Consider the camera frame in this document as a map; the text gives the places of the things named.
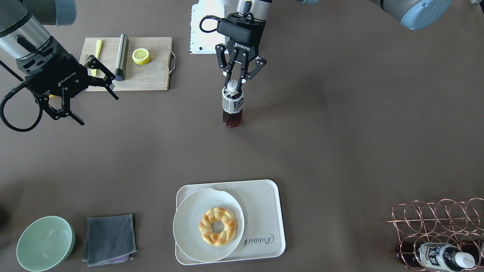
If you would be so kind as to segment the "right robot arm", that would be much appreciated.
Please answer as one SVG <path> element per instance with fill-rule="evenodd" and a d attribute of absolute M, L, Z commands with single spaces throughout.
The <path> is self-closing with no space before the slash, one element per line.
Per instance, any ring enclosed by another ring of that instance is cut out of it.
<path fill-rule="evenodd" d="M 31 131 L 43 113 L 52 119 L 71 117 L 84 122 L 70 108 L 70 100 L 90 86 L 103 87 L 114 93 L 115 75 L 95 56 L 85 64 L 78 60 L 50 34 L 45 25 L 71 25 L 77 17 L 73 0 L 2 0 L 1 48 L 13 57 L 25 74 L 19 85 L 1 101 L 1 119 L 14 131 Z M 39 106 L 39 115 L 29 128 L 17 128 L 5 117 L 5 104 L 23 88 L 28 89 Z"/>

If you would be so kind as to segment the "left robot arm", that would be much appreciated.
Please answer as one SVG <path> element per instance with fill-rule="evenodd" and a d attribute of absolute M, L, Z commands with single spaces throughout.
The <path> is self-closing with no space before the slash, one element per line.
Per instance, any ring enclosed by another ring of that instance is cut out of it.
<path fill-rule="evenodd" d="M 259 45 L 271 0 L 240 0 L 236 11 L 225 18 L 207 15 L 204 19 L 217 21 L 216 32 L 229 38 L 216 45 L 218 65 L 225 75 L 225 86 L 242 84 L 264 67 L 266 60 L 259 56 Z M 438 20 L 449 8 L 449 0 L 375 0 L 374 4 L 411 30 L 423 29 Z"/>

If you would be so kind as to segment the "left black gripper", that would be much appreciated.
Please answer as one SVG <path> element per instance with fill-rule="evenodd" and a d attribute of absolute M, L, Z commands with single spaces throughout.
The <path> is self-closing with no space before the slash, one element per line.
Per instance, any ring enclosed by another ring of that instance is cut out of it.
<path fill-rule="evenodd" d="M 223 69 L 226 87 L 231 80 L 234 62 L 237 58 L 237 50 L 247 52 L 248 57 L 243 57 L 240 63 L 241 71 L 238 79 L 238 91 L 241 91 L 242 84 L 252 79 L 267 63 L 259 56 L 259 45 L 266 21 L 258 21 L 252 13 L 238 14 L 231 13 L 226 18 L 216 17 L 216 31 L 229 38 L 229 42 L 216 45 L 218 66 Z M 225 57 L 225 50 L 230 54 L 229 61 Z M 251 72 L 248 72 L 249 63 L 256 59 L 256 65 Z"/>

